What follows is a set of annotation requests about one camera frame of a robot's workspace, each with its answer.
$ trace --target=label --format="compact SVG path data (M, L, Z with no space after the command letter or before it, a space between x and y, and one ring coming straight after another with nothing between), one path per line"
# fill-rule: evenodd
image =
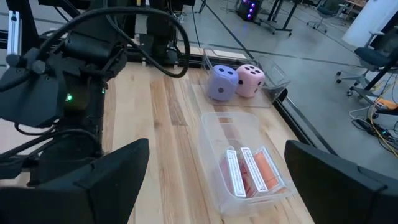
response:
M254 161L254 158L251 154L250 148L242 147L241 152L243 154L244 160L249 169L249 173L252 177L254 185L257 188L257 191L258 192L266 192L267 191L266 183L262 179L259 168L257 167L256 162Z
M229 174L231 176L234 195L237 197L246 197L243 187L241 171L239 170L238 157L235 150L227 150L226 158L228 161Z

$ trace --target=wooden tabletop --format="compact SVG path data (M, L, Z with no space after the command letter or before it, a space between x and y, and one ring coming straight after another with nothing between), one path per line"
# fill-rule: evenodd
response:
M365 7L366 5L366 1L364 0L346 0L346 2L359 7Z
M203 75L203 70L191 68L183 78L173 79L156 68L128 63L109 81L104 150L111 152L139 138L149 139L150 146L146 176L129 223L313 223L299 195L283 199L255 217L226 218L215 210L197 156L202 113L254 114L260 121L264 143L282 157L286 140L296 136L275 108L209 104L199 86ZM17 134L7 121L0 122L0 130L13 134L0 139L6 142L0 145L0 152L29 139Z

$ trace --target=dice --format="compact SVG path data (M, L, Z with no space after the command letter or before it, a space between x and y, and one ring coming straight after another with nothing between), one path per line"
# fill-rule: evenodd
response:
M213 67L213 75L208 80L207 95L215 100L230 100L238 87L238 73L224 65Z
M243 97L254 97L266 76L259 68L253 65L241 65L236 72L239 76L236 93Z

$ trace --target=clear plastic container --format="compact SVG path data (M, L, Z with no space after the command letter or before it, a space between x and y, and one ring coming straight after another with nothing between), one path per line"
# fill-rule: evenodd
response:
M227 149L250 148L253 155L263 147L271 159L272 170L281 186L252 198L235 197L220 168ZM259 135L259 121L249 113L204 113L198 142L198 155L215 208L224 216L255 215L275 202L296 193L283 158L273 146L267 147Z
M221 52L212 49L203 50L203 69L206 71L207 76L200 80L200 85L204 94L207 96L209 102L213 105L228 105L228 106L252 106L252 107L271 107L271 104L278 98L286 86L290 83L286 74L281 68L276 65L269 57L260 56L254 60L239 58L238 55L228 54L226 56ZM226 65L233 69L237 69L244 64L254 65L260 68L265 74L265 80L262 86L259 87L254 97L245 98L235 94L229 101L218 101L208 96L209 80L212 79L214 74L213 67L216 65Z

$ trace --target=concrete floor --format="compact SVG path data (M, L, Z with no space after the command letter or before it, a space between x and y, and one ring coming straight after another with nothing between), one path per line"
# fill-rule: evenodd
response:
M194 11L199 10L200 4L201 1L197 1ZM364 71L358 67L359 61L353 53L355 48L341 40L347 27L343 26L339 19L327 19L329 29L327 34L324 34L306 26L308 21L320 19L316 11L298 6L288 25L293 28L293 34L288 37L286 32L272 35L265 26L259 27L254 23L244 22L235 13L225 12L225 0L207 0L207 4L250 54L254 57L266 55L284 70L291 79L288 86L289 98L339 156L376 172L398 178L398 172L395 171L398 170L398 160L394 155L383 149L376 138L351 124L348 112L368 106L358 101L357 97L346 96L346 90L353 82L347 81L339 85L335 83L335 73L339 70ZM228 4L229 8L233 7L233 3ZM51 7L39 6L36 0L32 0L31 5L40 33L64 23ZM281 26L285 21L291 7L291 3L284 3L277 18L278 25ZM269 10L270 2L265 0L263 8ZM183 26L192 45L197 46L191 7L185 6L184 12L187 15L184 17ZM0 5L2 30L7 29L7 15L7 7L4 4ZM201 14L195 14L195 19L201 47L246 54L207 7ZM137 31L145 32L145 17L138 18ZM5 63L5 55L5 50L0 52L0 64ZM291 112L299 123L303 124L303 128L308 130L294 110ZM380 115L377 121L386 128L392 128L397 119L394 116Z

